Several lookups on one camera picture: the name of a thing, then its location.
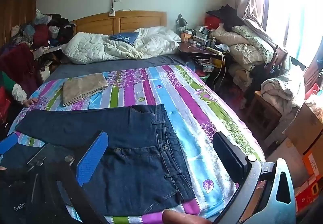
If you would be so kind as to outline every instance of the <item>wooden table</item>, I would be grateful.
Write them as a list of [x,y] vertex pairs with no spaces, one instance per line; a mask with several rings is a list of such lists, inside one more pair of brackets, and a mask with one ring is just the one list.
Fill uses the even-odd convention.
[[204,55],[208,55],[210,57],[218,57],[219,55],[209,51],[209,50],[200,50],[198,48],[196,48],[195,46],[191,46],[190,44],[186,44],[186,43],[180,43],[180,47],[178,48],[179,51],[183,52],[183,53],[191,53],[191,54],[204,54]]

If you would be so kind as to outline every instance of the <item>person's hand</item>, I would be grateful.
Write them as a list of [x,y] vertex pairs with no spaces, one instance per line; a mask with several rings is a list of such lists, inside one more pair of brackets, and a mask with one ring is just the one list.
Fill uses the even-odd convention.
[[26,100],[24,100],[23,102],[22,102],[22,105],[24,106],[24,107],[30,107],[31,105],[33,105],[34,103],[37,103],[37,98],[30,98],[30,99],[26,99]]
[[164,224],[211,224],[212,222],[202,217],[189,215],[174,210],[165,210],[162,215]]

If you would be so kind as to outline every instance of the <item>bottle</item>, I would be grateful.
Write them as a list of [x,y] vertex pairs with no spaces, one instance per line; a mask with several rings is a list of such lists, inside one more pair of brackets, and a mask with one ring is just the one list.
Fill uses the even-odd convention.
[[212,42],[211,42],[211,46],[210,46],[211,48],[215,48],[215,37],[213,38],[213,40],[212,40]]

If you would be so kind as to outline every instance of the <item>green cloth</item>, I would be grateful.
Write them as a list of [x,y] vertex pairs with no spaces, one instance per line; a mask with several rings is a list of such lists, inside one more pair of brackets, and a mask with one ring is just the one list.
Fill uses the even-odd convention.
[[12,90],[16,83],[7,76],[5,72],[0,71],[0,87],[4,86],[4,89],[8,94],[12,95]]

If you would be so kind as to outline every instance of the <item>window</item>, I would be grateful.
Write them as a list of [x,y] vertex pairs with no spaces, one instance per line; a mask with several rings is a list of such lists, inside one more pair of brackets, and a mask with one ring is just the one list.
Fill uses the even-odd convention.
[[266,33],[305,66],[313,60],[323,36],[323,0],[264,0]]

